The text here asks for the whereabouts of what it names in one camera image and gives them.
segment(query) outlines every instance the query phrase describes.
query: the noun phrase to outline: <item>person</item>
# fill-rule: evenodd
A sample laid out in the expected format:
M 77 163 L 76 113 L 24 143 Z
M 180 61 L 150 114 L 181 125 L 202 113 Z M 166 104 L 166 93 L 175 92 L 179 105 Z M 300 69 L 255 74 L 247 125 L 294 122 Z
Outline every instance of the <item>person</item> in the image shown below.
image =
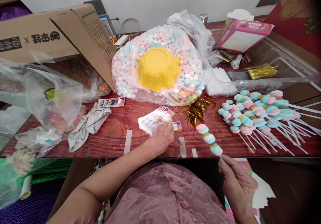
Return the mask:
M 48 224 L 97 223 L 103 201 L 110 199 L 122 185 L 105 224 L 257 223 L 252 209 L 257 182 L 226 155 L 222 155 L 218 168 L 225 175 L 223 191 L 235 222 L 212 189 L 188 169 L 164 162 L 140 168 L 163 154 L 173 141 L 172 124 L 159 125 L 139 147 L 76 187 Z

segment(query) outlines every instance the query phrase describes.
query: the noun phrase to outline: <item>yellow bowl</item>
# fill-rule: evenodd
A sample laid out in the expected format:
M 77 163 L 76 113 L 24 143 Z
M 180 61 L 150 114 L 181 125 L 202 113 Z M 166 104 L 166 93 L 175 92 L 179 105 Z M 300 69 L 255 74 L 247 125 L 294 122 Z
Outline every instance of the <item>yellow bowl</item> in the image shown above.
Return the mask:
M 174 86 L 177 76 L 182 73 L 179 65 L 180 59 L 167 49 L 151 48 L 138 61 L 139 84 L 154 92 L 164 87 L 169 89 Z

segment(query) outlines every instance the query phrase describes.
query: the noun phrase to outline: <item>power strip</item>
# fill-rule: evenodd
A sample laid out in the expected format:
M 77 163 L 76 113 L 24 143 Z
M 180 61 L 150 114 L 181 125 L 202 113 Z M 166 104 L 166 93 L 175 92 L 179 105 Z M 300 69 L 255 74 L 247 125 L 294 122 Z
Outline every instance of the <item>power strip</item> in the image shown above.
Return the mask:
M 124 43 L 126 43 L 126 41 L 128 40 L 128 35 L 122 35 L 122 37 L 120 39 L 118 39 L 118 41 L 115 43 L 115 47 L 122 47 L 124 45 Z

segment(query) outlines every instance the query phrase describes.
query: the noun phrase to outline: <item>paper roll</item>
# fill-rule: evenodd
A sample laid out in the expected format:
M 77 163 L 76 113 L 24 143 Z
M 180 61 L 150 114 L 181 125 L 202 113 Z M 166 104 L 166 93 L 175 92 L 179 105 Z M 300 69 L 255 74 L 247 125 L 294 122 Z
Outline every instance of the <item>paper roll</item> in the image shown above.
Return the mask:
M 32 182 L 32 175 L 27 176 L 24 179 L 21 194 L 20 194 L 20 200 L 24 200 L 31 195 L 31 182 Z

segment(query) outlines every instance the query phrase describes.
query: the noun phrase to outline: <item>gray cloth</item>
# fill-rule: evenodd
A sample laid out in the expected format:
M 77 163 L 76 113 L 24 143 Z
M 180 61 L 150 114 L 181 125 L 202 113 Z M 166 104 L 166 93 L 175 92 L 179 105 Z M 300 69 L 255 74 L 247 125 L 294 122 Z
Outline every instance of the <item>gray cloth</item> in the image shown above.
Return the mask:
M 97 103 L 77 125 L 76 129 L 68 136 L 69 151 L 74 152 L 84 145 L 89 134 L 96 134 L 108 115 L 110 108 L 97 108 Z

